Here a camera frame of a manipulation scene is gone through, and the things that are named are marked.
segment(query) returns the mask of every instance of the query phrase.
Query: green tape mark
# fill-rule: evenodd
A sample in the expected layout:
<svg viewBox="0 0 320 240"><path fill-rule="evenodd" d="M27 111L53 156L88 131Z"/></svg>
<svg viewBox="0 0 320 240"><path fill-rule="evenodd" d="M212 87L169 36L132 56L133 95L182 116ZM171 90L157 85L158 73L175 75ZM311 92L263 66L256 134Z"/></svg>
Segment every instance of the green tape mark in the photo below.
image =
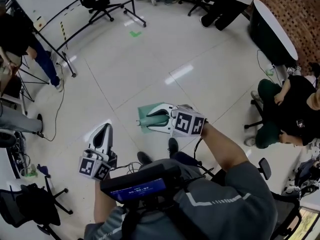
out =
<svg viewBox="0 0 320 240"><path fill-rule="evenodd" d="M137 32L137 33L133 32L133 31L130 31L130 34L131 34L131 36L132 36L133 38L136 38L136 37L140 36L142 33L141 33L141 31L139 31L139 32Z"/></svg>

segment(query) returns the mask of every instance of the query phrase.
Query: display screen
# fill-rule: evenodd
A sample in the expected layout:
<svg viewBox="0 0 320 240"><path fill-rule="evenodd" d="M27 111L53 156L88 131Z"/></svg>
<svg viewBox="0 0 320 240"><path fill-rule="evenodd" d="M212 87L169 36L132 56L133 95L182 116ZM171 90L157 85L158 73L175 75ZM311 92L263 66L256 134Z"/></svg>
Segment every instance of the display screen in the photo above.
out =
<svg viewBox="0 0 320 240"><path fill-rule="evenodd" d="M165 189L166 185L164 180L162 178L158 178L143 184L131 186L116 191L111 191L110 195L113 197L113 199L122 202L142 198Z"/></svg>

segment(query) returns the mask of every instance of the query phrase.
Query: black shirt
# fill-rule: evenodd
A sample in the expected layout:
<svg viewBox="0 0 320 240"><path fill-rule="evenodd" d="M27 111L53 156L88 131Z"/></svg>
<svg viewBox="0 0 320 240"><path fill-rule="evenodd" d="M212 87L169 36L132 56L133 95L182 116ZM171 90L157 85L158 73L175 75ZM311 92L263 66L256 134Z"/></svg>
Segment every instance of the black shirt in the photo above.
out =
<svg viewBox="0 0 320 240"><path fill-rule="evenodd" d="M292 75L288 79L291 88L278 107L276 120L288 135L301 137L305 146L320 137L320 110L313 110L307 104L316 89L303 76Z"/></svg>
<svg viewBox="0 0 320 240"><path fill-rule="evenodd" d="M0 47L17 56L26 54L27 48L34 47L36 37L9 14L0 16Z"/></svg>

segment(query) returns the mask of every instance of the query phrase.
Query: brick wall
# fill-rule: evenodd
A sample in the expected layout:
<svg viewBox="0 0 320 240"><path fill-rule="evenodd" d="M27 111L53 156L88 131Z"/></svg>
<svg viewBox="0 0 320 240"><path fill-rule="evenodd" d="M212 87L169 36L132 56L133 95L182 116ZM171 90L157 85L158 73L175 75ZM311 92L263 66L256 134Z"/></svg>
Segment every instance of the brick wall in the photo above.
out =
<svg viewBox="0 0 320 240"><path fill-rule="evenodd" d="M298 64L307 75L309 62L320 63L320 0L260 1L272 11L289 36L298 53Z"/></svg>

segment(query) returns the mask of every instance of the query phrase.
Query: green pants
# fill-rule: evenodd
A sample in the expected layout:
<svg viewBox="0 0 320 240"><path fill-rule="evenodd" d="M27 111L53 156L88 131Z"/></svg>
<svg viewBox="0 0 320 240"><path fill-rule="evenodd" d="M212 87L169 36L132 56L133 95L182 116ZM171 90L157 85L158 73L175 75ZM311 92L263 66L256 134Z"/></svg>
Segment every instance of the green pants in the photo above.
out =
<svg viewBox="0 0 320 240"><path fill-rule="evenodd" d="M258 93L263 100L263 113L265 114L263 119L265 122L255 137L255 144L258 149L265 149L269 145L279 142L281 129L273 120L273 116L276 116L277 110L275 95L280 93L281 89L278 84L267 79L263 79L259 83Z"/></svg>

